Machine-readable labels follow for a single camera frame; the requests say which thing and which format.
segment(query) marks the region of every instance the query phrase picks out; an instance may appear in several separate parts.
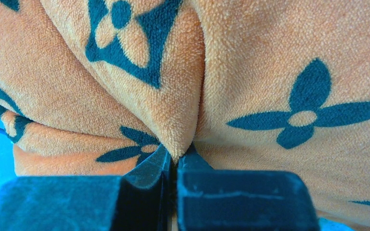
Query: plush towel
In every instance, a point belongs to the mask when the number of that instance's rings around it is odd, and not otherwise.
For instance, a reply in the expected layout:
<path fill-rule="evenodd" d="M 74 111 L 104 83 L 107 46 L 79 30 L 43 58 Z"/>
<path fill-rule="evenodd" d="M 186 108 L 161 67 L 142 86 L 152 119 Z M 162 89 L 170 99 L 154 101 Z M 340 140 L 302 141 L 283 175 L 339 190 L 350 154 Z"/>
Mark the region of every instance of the plush towel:
<path fill-rule="evenodd" d="M 22 175 L 125 174 L 193 142 L 287 170 L 370 230 L 370 0 L 0 0 L 0 118 Z"/>

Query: orange towel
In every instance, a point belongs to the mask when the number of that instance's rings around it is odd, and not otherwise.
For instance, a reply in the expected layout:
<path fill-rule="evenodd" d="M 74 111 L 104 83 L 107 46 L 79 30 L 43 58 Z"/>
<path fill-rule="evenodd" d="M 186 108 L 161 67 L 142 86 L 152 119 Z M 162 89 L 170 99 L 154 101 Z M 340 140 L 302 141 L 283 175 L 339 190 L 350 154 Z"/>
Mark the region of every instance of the orange towel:
<path fill-rule="evenodd" d="M 124 174 L 194 142 L 370 230 L 370 0 L 0 0 L 0 118 L 18 175 Z"/>

